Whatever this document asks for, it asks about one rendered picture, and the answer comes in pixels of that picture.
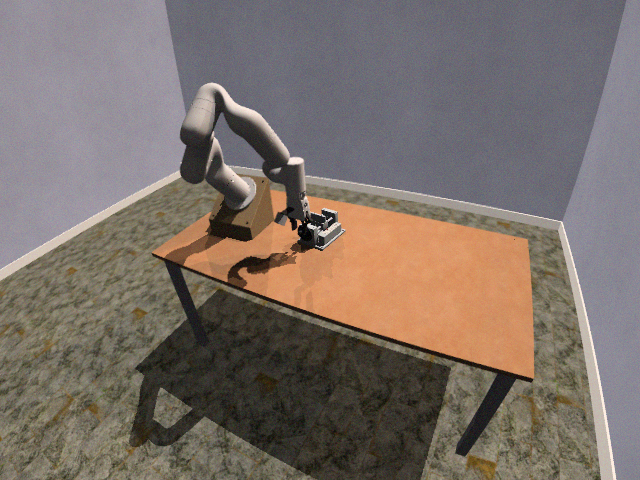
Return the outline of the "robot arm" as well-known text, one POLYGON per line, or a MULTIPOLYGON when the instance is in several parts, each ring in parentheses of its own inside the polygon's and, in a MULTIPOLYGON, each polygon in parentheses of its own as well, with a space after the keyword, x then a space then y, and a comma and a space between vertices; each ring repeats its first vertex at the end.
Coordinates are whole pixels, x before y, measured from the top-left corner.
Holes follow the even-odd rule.
POLYGON ((205 84, 198 90, 180 130, 180 139, 186 145, 180 174, 186 182, 198 184, 206 179, 222 192, 226 205, 232 210, 244 209, 253 201, 255 182, 249 177, 239 177, 224 164, 220 145, 214 137, 213 130, 222 112, 230 129, 268 161, 268 164, 263 162, 263 173, 272 182, 285 185, 287 198, 301 199, 307 195, 304 160, 290 158, 263 117, 236 104, 225 89, 215 83, 205 84))

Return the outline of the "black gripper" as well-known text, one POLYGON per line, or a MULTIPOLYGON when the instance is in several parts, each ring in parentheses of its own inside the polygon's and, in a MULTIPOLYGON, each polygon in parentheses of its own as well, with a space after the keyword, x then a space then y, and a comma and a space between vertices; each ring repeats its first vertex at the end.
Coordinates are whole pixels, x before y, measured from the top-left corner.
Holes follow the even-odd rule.
POLYGON ((301 199, 289 199, 286 200, 286 208, 291 207, 294 208, 294 211, 288 214, 288 218, 291 222, 292 231, 297 229, 297 220, 300 220, 302 223, 302 234, 304 235, 308 229, 307 225, 312 222, 312 218, 310 217, 310 207, 307 197, 303 197, 301 199), (297 220, 296 220, 297 219, 297 220), (307 221, 308 219, 308 221, 307 221), (305 223, 304 223, 305 221, 305 223))

